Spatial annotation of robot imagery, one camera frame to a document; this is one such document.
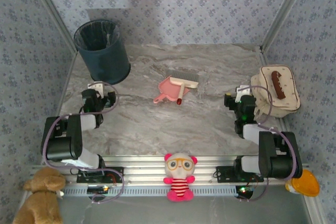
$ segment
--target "dark blue trash can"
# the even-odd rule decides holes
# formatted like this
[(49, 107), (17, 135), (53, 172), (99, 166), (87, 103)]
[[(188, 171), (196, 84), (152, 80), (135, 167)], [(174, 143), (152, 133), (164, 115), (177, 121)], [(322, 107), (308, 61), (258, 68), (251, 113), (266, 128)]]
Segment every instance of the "dark blue trash can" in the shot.
[(131, 70), (119, 27), (109, 20), (94, 20), (77, 29), (73, 36), (94, 81), (117, 84)]

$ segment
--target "pink stuffed bear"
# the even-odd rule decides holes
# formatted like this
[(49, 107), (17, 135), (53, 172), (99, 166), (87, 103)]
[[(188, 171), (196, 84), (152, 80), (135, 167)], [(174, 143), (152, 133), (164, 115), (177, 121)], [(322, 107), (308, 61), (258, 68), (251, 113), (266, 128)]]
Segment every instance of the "pink stuffed bear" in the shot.
[(193, 192), (189, 189), (188, 184), (195, 181), (193, 173), (197, 158), (188, 156), (183, 153), (166, 154), (165, 172), (168, 175), (163, 179), (165, 184), (171, 184), (171, 190), (167, 193), (167, 198), (171, 201), (192, 200)]

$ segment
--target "plush toy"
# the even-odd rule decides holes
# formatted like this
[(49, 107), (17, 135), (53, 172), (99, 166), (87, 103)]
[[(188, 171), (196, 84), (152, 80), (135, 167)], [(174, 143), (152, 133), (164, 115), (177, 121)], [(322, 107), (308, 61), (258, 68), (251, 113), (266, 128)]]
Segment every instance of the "plush toy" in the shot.
[(65, 187), (65, 177), (56, 169), (44, 167), (23, 188), (31, 191), (13, 224), (62, 224), (57, 191)]
[(165, 172), (168, 175), (163, 179), (165, 184), (171, 184), (171, 190), (167, 193), (167, 198), (171, 201), (192, 200), (193, 192), (189, 189), (188, 184), (195, 181), (193, 173), (197, 158), (188, 156), (184, 153), (166, 154)]

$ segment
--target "beige handbag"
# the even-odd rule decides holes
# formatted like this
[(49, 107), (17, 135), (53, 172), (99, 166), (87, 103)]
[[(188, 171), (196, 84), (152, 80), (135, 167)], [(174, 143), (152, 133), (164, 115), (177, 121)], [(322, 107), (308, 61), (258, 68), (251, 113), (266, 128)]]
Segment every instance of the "beige handbag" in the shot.
[[(268, 65), (261, 67), (259, 74), (252, 76), (251, 85), (262, 86), (271, 93), (273, 99), (271, 116), (282, 118), (300, 108), (300, 99), (294, 76), (287, 66)], [(256, 98), (256, 118), (262, 114), (268, 114), (270, 100), (267, 91), (252, 88), (252, 94)]]

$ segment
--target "brown teddy bear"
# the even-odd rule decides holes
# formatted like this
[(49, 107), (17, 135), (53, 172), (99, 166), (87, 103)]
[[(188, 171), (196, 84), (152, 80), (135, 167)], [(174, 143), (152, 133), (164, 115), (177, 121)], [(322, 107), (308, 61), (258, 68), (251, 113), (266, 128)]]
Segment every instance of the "brown teddy bear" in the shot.
[(56, 169), (44, 167), (23, 188), (31, 191), (13, 224), (62, 224), (56, 191), (65, 187), (65, 177)]

